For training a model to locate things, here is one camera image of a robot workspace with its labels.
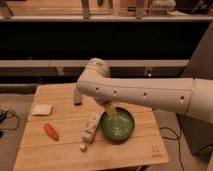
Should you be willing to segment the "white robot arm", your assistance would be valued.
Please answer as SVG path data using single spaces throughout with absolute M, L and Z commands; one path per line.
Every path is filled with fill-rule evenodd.
M 99 105 L 120 101 L 175 112 L 213 124 L 213 80 L 194 78 L 111 78 L 106 61 L 92 58 L 76 88 Z

